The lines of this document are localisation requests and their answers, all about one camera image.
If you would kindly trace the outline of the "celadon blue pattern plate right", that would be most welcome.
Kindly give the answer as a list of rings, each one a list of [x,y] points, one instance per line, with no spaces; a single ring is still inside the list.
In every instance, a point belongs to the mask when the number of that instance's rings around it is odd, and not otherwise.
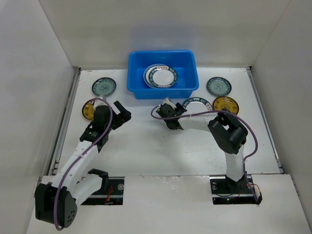
[[[232,91],[231,83],[222,77],[213,77],[206,84],[209,93],[216,97],[227,96]]]

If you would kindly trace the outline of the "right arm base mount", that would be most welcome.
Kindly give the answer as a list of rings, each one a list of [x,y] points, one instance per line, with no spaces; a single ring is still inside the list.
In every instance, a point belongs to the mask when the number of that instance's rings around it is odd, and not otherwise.
[[[242,178],[238,182],[232,181],[226,176],[210,177],[210,187],[214,205],[259,205],[262,200],[262,192],[254,183],[251,175],[248,181]]]

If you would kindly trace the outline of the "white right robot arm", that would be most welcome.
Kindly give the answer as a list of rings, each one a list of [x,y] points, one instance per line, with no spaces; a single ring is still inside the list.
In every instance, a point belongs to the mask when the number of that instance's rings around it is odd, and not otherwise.
[[[156,113],[164,119],[171,130],[200,130],[212,134],[226,159],[226,187],[236,193],[243,188],[246,181],[243,166],[244,144],[248,131],[240,121],[229,113],[218,113],[216,116],[185,117],[186,109],[180,104],[162,104]]]

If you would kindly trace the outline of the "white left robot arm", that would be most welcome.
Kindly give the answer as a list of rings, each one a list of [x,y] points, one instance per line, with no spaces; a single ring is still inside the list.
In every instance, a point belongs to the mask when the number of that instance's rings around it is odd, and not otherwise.
[[[107,101],[93,101],[94,119],[79,138],[73,154],[49,182],[40,183],[35,190],[36,219],[53,224],[58,231],[73,223],[78,206],[91,194],[109,189],[108,173],[89,165],[107,143],[110,132],[131,119],[131,112],[119,101],[114,102],[118,114]]]

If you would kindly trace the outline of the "celadon blue pattern plate left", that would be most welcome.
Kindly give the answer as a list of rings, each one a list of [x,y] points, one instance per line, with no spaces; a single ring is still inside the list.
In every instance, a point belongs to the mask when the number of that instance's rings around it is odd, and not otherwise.
[[[116,82],[109,77],[97,79],[92,85],[92,92],[96,96],[110,96],[116,90]]]

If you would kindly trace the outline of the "celadon blue pattern plate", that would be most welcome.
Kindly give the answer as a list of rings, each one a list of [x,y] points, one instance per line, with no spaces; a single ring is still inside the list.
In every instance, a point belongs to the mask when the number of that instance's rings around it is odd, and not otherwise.
[[[222,77],[213,77],[206,84],[209,93],[216,97],[227,96],[232,91],[231,83]]]
[[[116,90],[116,82],[109,77],[97,79],[92,85],[92,92],[96,96],[110,96]]]

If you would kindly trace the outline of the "blue plastic bin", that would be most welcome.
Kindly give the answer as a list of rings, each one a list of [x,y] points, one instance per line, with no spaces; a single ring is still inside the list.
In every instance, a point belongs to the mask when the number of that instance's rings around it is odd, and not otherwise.
[[[144,80],[149,66],[164,64],[177,71],[177,82],[170,88],[152,88]],[[134,51],[129,55],[127,89],[136,99],[189,98],[199,88],[194,54],[189,50]]]

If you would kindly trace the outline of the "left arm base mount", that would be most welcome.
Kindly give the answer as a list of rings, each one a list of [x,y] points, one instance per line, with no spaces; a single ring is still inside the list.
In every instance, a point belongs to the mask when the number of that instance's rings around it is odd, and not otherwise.
[[[100,189],[92,193],[82,205],[114,206],[123,204],[125,177],[109,176],[107,172],[98,169],[92,169],[88,174],[97,175],[102,182]]]

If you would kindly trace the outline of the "yellow patterned plate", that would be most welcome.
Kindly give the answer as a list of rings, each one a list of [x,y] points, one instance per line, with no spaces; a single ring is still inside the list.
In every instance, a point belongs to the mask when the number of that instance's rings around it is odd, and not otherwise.
[[[82,107],[82,115],[89,121],[94,120],[94,102],[94,100],[89,100]]]
[[[237,115],[239,113],[239,105],[238,103],[231,97],[217,97],[213,101],[214,110],[223,110],[226,109],[231,113]]]

